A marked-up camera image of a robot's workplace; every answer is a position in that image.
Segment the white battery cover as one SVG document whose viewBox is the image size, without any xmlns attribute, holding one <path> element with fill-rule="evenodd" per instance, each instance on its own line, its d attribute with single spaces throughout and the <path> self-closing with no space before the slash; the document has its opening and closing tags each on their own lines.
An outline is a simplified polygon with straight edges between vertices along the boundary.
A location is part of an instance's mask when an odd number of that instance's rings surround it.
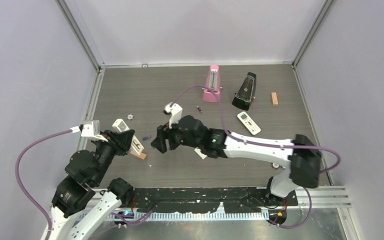
<svg viewBox="0 0 384 240">
<path fill-rule="evenodd" d="M 207 155 L 203 154 L 199 148 L 195 148 L 194 151 L 202 160 L 207 158 Z"/>
</svg>

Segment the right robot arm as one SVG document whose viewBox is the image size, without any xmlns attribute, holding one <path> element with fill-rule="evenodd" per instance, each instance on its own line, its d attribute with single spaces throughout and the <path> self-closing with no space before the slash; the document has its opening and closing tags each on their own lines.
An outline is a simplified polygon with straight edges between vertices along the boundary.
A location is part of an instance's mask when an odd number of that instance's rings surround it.
<svg viewBox="0 0 384 240">
<path fill-rule="evenodd" d="M 178 123 L 158 126 L 151 146 L 162 154 L 186 146 L 213 159 L 246 158 L 279 165 L 284 170 L 269 179 L 265 192 L 271 205 L 279 205 L 298 187 L 319 186 L 322 153 L 302 134 L 281 140 L 251 137 L 208 128 L 200 120 L 186 115 Z"/>
</svg>

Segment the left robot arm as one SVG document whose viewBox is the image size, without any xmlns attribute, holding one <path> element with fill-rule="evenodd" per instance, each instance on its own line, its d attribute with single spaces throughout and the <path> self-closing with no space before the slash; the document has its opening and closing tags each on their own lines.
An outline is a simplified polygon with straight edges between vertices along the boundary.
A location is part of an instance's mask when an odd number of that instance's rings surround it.
<svg viewBox="0 0 384 240">
<path fill-rule="evenodd" d="M 103 139 L 93 141 L 94 152 L 78 150 L 70 157 L 64 169 L 67 176 L 57 186 L 51 201 L 50 229 L 42 239 L 87 240 L 116 208 L 133 203 L 133 186 L 118 177 L 110 182 L 86 216 L 77 220 L 96 195 L 93 189 L 100 185 L 114 157 L 128 154 L 135 131 L 105 130 L 100 134 Z"/>
</svg>

